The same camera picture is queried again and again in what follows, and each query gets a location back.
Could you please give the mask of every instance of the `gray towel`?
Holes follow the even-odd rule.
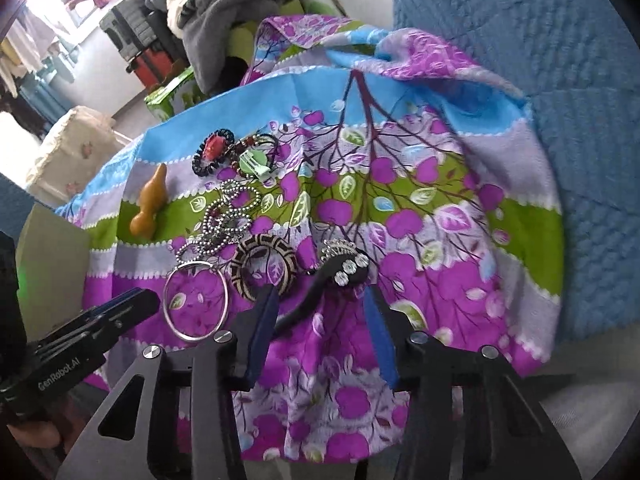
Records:
[[[212,92],[225,63],[226,43],[236,23],[275,16],[284,0],[188,0],[178,18],[187,57],[200,89]]]

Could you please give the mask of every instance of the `metal screw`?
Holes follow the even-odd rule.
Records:
[[[498,349],[495,346],[491,346],[491,345],[484,345],[480,349],[480,353],[487,359],[495,359],[498,357],[498,355],[500,355],[500,352],[498,352]]]
[[[409,336],[409,341],[417,345],[424,345],[429,340],[429,336],[424,332],[413,332]]]
[[[154,359],[160,355],[162,349],[158,345],[149,345],[142,351],[145,359]]]
[[[214,335],[213,339],[216,343],[228,343],[233,338],[233,334],[229,332],[229,330],[218,330]]]

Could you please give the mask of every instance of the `silver bangle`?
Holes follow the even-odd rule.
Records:
[[[210,330],[210,332],[201,336],[192,336],[192,335],[187,335],[183,332],[180,332],[175,327],[174,322],[171,321],[171,317],[169,316],[169,309],[166,301],[166,294],[169,289],[169,282],[171,281],[171,278],[174,276],[176,272],[178,272],[179,270],[190,269],[191,267],[197,267],[197,266],[204,266],[204,267],[207,267],[210,271],[215,270],[218,273],[220,280],[222,280],[222,285],[225,288],[225,304],[224,304],[224,307],[222,308],[222,314],[220,315],[220,320],[218,320],[218,323],[215,325],[215,327],[213,327],[212,330]],[[177,267],[175,267],[174,270],[172,270],[169,273],[169,275],[166,277],[166,281],[164,282],[164,288],[162,289],[162,313],[164,314],[164,320],[166,321],[167,325],[171,329],[171,332],[173,332],[176,336],[178,336],[183,341],[186,341],[188,343],[197,343],[198,341],[202,341],[203,339],[206,339],[207,337],[212,335],[214,332],[217,332],[224,325],[228,312],[229,312],[229,289],[228,289],[228,286],[226,286],[225,276],[220,271],[220,269],[216,268],[212,263],[204,262],[201,260],[191,260],[190,262],[184,262],[183,264],[180,264]]]

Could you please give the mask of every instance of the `silver bead chain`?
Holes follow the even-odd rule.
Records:
[[[243,191],[254,193],[250,202],[242,207],[234,208],[231,201],[237,198]],[[185,243],[180,249],[175,251],[175,259],[178,264],[184,264],[194,260],[205,260],[218,254],[226,245],[236,244],[244,233],[251,227],[251,216],[249,213],[255,209],[262,195],[252,187],[245,186],[235,180],[225,180],[220,186],[220,198],[211,202],[204,211],[202,219],[202,234],[194,240]],[[234,221],[246,220],[245,223],[234,224]],[[184,260],[182,255],[189,248],[193,248],[194,258]]]

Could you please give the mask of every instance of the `black hair tie with red gem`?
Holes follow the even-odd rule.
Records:
[[[236,136],[231,130],[222,128],[213,132],[200,145],[193,155],[191,167],[197,176],[207,176],[219,168],[224,162],[228,149],[236,142]]]

